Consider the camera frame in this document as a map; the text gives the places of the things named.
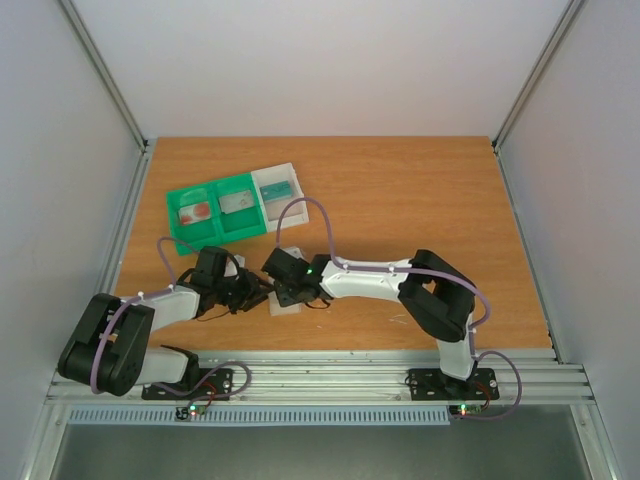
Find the white card holder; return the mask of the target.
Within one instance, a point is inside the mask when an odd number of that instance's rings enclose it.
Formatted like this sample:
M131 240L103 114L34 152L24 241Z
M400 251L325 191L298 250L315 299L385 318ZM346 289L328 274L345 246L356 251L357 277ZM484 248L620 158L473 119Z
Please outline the white card holder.
M302 311L302 307L300 304L293 304L287 307L281 306L275 292L271 292L268 298L269 313L271 316L293 315L298 314Z

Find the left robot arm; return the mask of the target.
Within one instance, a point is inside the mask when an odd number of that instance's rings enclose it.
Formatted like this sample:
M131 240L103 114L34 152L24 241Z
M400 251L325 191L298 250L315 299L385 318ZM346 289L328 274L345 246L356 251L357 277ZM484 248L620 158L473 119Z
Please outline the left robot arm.
M205 247L194 267L156 292L131 297L94 295L60 354L57 373L94 394L122 396L153 385L179 398L195 395L207 376L198 356L181 347L149 346L153 332L198 320L221 306L228 315L268 299L273 285L225 249Z

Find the grey card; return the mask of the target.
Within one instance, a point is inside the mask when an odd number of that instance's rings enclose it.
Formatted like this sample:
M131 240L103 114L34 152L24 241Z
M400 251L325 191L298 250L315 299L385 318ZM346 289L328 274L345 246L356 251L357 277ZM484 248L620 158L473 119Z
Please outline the grey card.
M239 192L221 195L218 198L220 211L225 215L250 209L255 206L255 199L251 190L242 190Z

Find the red-patterned card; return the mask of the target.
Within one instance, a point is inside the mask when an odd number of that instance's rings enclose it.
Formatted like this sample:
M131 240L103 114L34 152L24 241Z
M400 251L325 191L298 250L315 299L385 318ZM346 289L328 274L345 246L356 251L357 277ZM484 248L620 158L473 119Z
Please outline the red-patterned card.
M211 218L211 208L208 202L198 202L195 204L180 207L178 210L179 223L188 226L200 223Z

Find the teal card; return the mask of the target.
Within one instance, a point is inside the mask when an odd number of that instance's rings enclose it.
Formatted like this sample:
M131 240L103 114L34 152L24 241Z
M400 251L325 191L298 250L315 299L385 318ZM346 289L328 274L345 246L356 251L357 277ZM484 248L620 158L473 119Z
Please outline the teal card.
M293 196L293 188L288 181L278 181L261 186L260 195L264 203L289 199Z

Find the green two-compartment tray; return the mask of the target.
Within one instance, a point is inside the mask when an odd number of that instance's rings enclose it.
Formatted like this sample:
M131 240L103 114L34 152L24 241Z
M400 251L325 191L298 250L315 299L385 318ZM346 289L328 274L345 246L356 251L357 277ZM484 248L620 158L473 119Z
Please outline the green two-compartment tray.
M225 215L220 211L221 195L251 190L255 206L237 213ZM220 246L266 233L258 196L250 174L225 177L182 189L165 195L170 235L200 249L204 246ZM180 207L208 202L211 208L209 220L182 226L178 219Z

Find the white translucent tray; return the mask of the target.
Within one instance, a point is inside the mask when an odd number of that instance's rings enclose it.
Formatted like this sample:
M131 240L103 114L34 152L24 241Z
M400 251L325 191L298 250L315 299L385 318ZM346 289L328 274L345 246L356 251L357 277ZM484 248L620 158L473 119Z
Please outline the white translucent tray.
M292 163L279 164L250 172L257 192L266 231L275 232L285 207L304 193Z

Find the left circuit board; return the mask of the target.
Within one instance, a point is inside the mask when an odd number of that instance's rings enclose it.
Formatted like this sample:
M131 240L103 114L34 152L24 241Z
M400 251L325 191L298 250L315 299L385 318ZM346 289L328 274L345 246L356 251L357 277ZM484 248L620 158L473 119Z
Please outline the left circuit board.
M191 421L194 418L205 415L207 410L208 408L204 405L177 407L175 409L174 419L176 421Z

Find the circuit board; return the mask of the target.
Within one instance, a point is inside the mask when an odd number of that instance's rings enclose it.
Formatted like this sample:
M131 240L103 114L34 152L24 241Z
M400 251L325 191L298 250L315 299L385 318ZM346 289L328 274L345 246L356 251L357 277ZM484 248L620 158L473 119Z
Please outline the circuit board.
M205 415L207 410L208 408L204 405L177 407L175 409L174 419L176 421L191 421L194 418Z
M449 412L453 417L467 417L481 414L486 407L476 404L459 404L449 407Z

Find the right circuit board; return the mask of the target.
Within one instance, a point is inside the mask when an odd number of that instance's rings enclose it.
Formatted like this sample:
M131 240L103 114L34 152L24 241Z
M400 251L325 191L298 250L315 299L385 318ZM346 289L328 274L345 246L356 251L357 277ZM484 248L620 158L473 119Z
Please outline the right circuit board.
M467 417L481 414L486 407L476 404L459 404L449 407L449 412L453 417Z

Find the aluminium front rail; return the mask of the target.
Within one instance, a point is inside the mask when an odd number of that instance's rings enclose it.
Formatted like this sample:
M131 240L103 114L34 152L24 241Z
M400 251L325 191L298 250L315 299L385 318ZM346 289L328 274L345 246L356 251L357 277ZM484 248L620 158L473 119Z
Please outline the aluminium front rail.
M438 363L434 350L202 351L199 357L205 369L227 361L248 366L252 381L232 398L235 405L404 405L411 400L408 371ZM499 406L516 399L524 405L595 401L583 366L561 364L549 349L508 350L479 364L495 372Z

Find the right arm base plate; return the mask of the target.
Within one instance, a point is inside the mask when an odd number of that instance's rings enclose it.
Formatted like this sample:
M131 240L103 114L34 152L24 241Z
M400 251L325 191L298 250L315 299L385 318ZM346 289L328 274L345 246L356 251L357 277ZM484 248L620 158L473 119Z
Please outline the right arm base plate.
M407 371L404 382L414 401L493 401L500 398L496 375L490 368L475 368L467 380L449 377L438 368L414 368Z

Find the right aluminium frame post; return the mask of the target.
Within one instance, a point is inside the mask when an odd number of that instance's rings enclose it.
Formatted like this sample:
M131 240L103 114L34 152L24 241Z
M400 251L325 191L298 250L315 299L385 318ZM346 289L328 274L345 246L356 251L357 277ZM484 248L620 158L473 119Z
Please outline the right aluminium frame post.
M570 0L566 3L548 39L545 41L540 54L537 56L524 84L520 88L511 108L502 122L497 134L492 140L492 148L499 155L501 147L515 127L525 107L531 100L546 71L564 43L581 11L587 2L585 0Z

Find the aluminium frame post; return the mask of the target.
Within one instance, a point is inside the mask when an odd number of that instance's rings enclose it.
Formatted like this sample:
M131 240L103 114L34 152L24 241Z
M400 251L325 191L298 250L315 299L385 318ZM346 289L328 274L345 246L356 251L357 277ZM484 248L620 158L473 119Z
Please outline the aluminium frame post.
M511 108L502 122L497 134L492 140L492 148L499 155L501 147L515 127L525 107L531 100L546 71L564 43L581 11L587 2L585 0L570 0L566 3L548 39L545 41L540 54L537 56L524 84L520 88Z
M123 120L134 143L137 148L144 153L148 146L148 140L145 138L138 122L134 118L75 2L72 0L56 0L55 4L60 8L76 40L97 75L98 80Z

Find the left aluminium frame post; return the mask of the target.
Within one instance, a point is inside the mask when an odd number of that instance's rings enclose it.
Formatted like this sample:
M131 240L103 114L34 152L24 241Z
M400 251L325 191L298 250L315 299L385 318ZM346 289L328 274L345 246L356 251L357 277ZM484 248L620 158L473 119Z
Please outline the left aluminium frame post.
M144 153L148 146L148 140L145 138L138 122L134 118L75 2L72 0L56 0L55 4L60 8L76 40L97 75L98 80L123 120L134 143L137 148Z

